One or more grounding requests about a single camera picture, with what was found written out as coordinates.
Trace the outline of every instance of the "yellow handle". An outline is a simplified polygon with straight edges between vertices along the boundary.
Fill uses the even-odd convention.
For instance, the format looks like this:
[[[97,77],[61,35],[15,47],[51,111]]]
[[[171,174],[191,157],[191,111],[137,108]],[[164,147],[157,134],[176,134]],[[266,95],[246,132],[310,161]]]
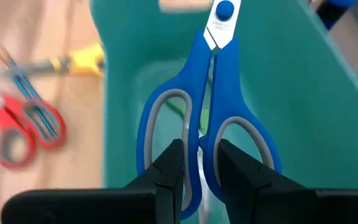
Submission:
[[[85,49],[76,50],[70,54],[70,73],[72,75],[103,76],[103,71],[98,63],[104,60],[103,48],[100,44],[92,45]]]

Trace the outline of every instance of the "scissors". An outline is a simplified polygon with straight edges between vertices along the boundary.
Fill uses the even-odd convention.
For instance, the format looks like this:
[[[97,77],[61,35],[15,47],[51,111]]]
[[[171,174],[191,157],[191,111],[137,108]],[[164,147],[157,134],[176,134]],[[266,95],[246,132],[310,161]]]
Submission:
[[[33,118],[36,110],[41,110],[52,118],[56,125],[57,138],[49,135]],[[16,136],[23,137],[26,143],[26,154],[23,159],[14,161],[11,158],[12,141]],[[26,166],[35,157],[35,139],[46,149],[54,150],[66,139],[66,126],[58,111],[42,100],[21,102],[3,91],[0,91],[0,163],[2,166],[15,169]]]
[[[71,75],[93,74],[102,77],[104,73],[104,52],[101,44],[70,52],[66,57],[49,58],[29,65],[9,67],[4,73],[14,75],[25,72],[38,75],[50,72],[69,72]]]
[[[197,151],[203,150],[203,171],[212,193],[223,199],[217,163],[217,148],[224,129],[237,123],[252,137],[262,162],[282,172],[281,160],[272,137],[244,102],[239,79],[239,41],[233,37],[241,0],[215,0],[205,27],[196,32],[186,64],[171,80],[159,86],[146,101],[137,133],[136,166],[141,175],[152,163],[152,139],[158,111],[165,100],[181,97],[186,102],[182,127],[185,145],[185,198],[181,218],[194,214],[201,201]],[[214,57],[208,129],[199,139],[200,114],[212,50]]]

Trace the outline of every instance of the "teal bin wall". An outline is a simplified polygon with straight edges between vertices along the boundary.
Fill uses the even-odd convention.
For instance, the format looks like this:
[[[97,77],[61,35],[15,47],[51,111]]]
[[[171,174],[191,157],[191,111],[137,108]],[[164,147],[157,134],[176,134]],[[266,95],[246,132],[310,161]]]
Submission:
[[[157,0],[93,0],[91,10],[108,65],[104,186],[122,187],[136,176],[144,103],[180,71],[208,12],[163,14]],[[274,138],[283,173],[307,187],[358,189],[358,82],[311,9],[304,1],[243,0],[235,35],[242,94]],[[163,106],[154,157],[180,136],[180,117]],[[259,158],[246,136],[238,126],[224,133]],[[214,199],[211,208],[212,219],[227,221],[223,204]]]

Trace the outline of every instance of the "scissor handle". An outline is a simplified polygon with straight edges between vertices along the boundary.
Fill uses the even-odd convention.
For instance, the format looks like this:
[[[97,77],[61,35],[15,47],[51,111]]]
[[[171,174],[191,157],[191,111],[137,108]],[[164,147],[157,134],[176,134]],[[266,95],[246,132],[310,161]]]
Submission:
[[[198,128],[210,60],[211,50],[202,31],[198,31],[188,60],[181,72],[159,86],[147,99],[137,133],[136,166],[138,175],[141,175],[152,163],[153,130],[163,102],[174,96],[181,97],[186,101],[182,129],[182,141],[185,146],[184,182],[186,194],[182,201],[182,219],[194,214],[201,201],[201,184],[197,164]]]
[[[223,196],[218,171],[218,144],[230,123],[237,123],[244,128],[257,145],[262,161],[281,173],[281,161],[272,137],[248,109],[242,97],[237,38],[233,38],[215,56],[208,129],[206,135],[200,138],[206,181],[212,193],[220,200]]]
[[[21,102],[7,94],[2,93],[5,107],[12,111],[18,118],[20,118],[27,126],[28,129],[35,135],[40,145],[48,150],[58,149],[66,140],[66,124],[59,112],[50,106],[47,102],[31,99],[26,102]],[[55,136],[48,135],[32,117],[32,113],[41,111],[52,120],[55,125]]]
[[[25,155],[20,161],[11,159],[12,140],[17,135],[24,138]],[[12,114],[0,106],[0,163],[8,169],[17,169],[29,164],[35,156],[35,140],[28,127],[21,126]]]

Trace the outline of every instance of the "teal bin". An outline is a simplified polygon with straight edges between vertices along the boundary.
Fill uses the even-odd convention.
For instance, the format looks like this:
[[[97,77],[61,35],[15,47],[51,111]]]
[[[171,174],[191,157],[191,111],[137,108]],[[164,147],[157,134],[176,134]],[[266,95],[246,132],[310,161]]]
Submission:
[[[157,0],[93,0],[91,10],[107,61],[104,186],[123,187],[136,177],[146,99],[181,70],[209,12],[166,14]],[[242,94],[274,138],[283,174],[307,187],[358,189],[358,81],[306,1],[242,0],[235,36]],[[181,125],[163,105],[154,157],[181,138]],[[239,126],[230,125],[224,138],[260,159]],[[224,205],[213,196],[208,203],[208,219],[227,223]]]

